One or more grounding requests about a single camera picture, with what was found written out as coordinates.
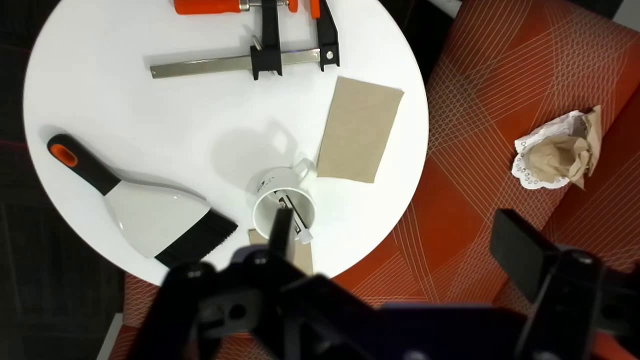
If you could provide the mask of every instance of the crumpled paper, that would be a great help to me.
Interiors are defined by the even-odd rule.
[[[569,111],[533,134],[518,137],[513,173],[528,190],[563,188],[569,181],[585,188],[602,147],[602,106],[592,111]]]

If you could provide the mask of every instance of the metal blade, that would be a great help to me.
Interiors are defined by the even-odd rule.
[[[308,64],[321,59],[321,47],[285,52],[283,64]],[[201,58],[188,62],[170,62],[170,64],[155,64],[151,65],[153,77],[174,77],[174,76],[190,76],[190,73],[209,73],[209,72],[237,72],[251,69],[251,55],[238,58]]]

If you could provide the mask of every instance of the dark floor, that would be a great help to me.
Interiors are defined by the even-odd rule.
[[[405,27],[424,77],[452,19],[426,0],[382,0]],[[575,0],[612,15],[620,0]],[[122,272],[57,214],[33,172],[22,134],[22,76],[57,0],[0,0],[0,360],[96,357]]]

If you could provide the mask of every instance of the table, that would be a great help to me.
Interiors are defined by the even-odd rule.
[[[238,230],[209,262],[222,267],[249,244],[249,179],[270,166],[317,158],[337,76],[405,90],[376,184],[319,177],[314,267],[337,276],[373,251],[405,214],[429,147],[421,69],[400,27],[376,0],[329,0],[343,65],[285,68],[153,79],[149,64],[246,54],[261,12],[176,15],[170,0],[62,0],[33,50],[24,128],[42,186],[62,218],[96,251],[160,284],[167,267],[134,251],[100,194],[59,163],[46,139],[69,132],[129,179],[205,196]],[[280,8],[283,50],[317,43],[308,13]]]

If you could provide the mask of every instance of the white round table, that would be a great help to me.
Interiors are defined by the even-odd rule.
[[[46,142],[69,132],[129,179],[206,197],[238,230],[205,260],[224,267],[249,244],[246,184],[270,166],[317,158],[338,76],[402,87],[375,184],[319,177],[314,267],[337,276],[373,251],[407,209],[426,160],[429,108],[414,54],[376,0],[329,0],[343,65],[285,65],[285,73],[201,73],[153,79],[149,64],[249,54],[261,12],[178,15],[173,0],[62,0],[29,64],[29,150],[64,220],[105,257],[160,284],[167,267],[122,238],[102,196],[55,160]],[[308,2],[285,6],[283,50],[317,45]]]

